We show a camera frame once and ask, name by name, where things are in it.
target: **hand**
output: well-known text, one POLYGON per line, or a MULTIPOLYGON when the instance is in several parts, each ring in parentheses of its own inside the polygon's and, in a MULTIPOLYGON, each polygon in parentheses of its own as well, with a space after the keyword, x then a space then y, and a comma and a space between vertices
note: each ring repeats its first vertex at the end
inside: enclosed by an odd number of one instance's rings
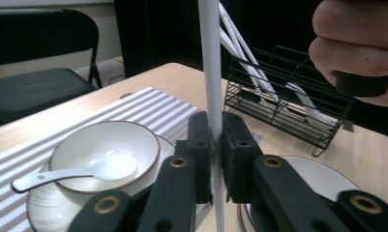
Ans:
MULTIPOLYGON (((317 38, 309 53, 316 68, 333 85, 338 72, 388 75, 388 2, 324 0, 313 15, 317 38)), ((363 102, 388 106, 387 92, 363 102)))

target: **gray and white striped cloth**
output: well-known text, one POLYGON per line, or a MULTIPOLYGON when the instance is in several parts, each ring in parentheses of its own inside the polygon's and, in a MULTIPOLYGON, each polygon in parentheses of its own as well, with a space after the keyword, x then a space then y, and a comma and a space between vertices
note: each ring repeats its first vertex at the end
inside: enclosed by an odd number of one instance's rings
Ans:
MULTIPOLYGON (((187 139, 188 118, 198 111, 186 102, 146 88, 103 107, 68 128, 0 154, 0 231, 34 231, 26 213, 27 194, 12 192, 10 182, 38 172, 55 146, 69 134, 97 122, 122 120, 139 123, 175 145, 176 140, 187 139)), ((196 206, 196 228, 210 209, 209 205, 196 206)))

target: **wall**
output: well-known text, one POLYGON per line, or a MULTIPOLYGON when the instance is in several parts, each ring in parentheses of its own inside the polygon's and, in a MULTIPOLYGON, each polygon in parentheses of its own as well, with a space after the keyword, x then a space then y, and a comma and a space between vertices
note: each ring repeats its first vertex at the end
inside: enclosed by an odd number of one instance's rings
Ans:
MULTIPOLYGON (((24 1, 25 5, 19 1, 17 7, 30 7, 30 8, 48 8, 48 9, 73 9, 83 12, 91 16, 97 23, 100 30, 100 43, 97 54, 97 61, 101 62, 110 58, 121 56, 121 46, 118 36, 118 29, 116 24, 115 9, 113 3, 93 3, 93 4, 80 4, 81 2, 108 2, 109 0, 71 0, 68 5, 61 5, 61 0, 56 4, 54 1, 51 4, 51 0, 31 0, 24 1)), ((12 8, 12 1, 0 1, 0 8, 12 8)), ((51 59, 42 59, 39 61, 22 62, 10 66, 0 67, 0 77, 16 74, 16 73, 28 73, 31 71, 42 70, 53 67, 69 67, 72 69, 80 68, 88 65, 89 52, 79 52, 74 55, 60 56, 51 59)))

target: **saucer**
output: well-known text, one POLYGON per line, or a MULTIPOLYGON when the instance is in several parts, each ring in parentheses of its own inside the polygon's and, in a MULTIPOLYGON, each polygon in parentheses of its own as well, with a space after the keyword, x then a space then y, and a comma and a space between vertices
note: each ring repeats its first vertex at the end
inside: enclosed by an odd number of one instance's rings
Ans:
MULTIPOLYGON (((338 194, 344 190, 359 189, 345 176, 320 162, 291 156, 281 157, 285 159, 314 192, 336 201, 338 194)), ((238 231, 254 232, 251 218, 251 205, 238 206, 238 231)))
MULTIPOLYGON (((159 165, 154 168, 160 171, 163 160, 174 154, 175 148, 165 139, 158 136, 160 142, 159 165)), ((40 172, 48 170, 46 163, 40 172)), ((27 214, 32 227, 38 232, 67 231, 71 222, 82 208, 68 200, 50 183, 29 191, 27 198, 27 214)))

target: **wooden table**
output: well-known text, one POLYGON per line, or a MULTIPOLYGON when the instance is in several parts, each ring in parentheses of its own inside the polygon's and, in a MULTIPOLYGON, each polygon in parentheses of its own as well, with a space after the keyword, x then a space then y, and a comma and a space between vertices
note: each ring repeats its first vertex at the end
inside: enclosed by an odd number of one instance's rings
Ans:
MULTIPOLYGON (((204 84, 203 72, 178 64, 161 66, 1 127, 0 153, 20 143, 52 134, 121 96, 145 87, 153 87, 206 109, 204 84)), ((312 145, 251 117, 242 117, 251 131, 262 137, 259 145, 265 154, 292 155, 319 161, 342 173, 360 189, 388 203, 388 137, 357 126, 354 132, 339 130, 329 148, 320 157, 313 158, 312 145)), ((216 231, 213 214, 202 223, 199 231, 216 231)), ((226 204, 225 231, 236 231, 235 219, 236 205, 226 204)))

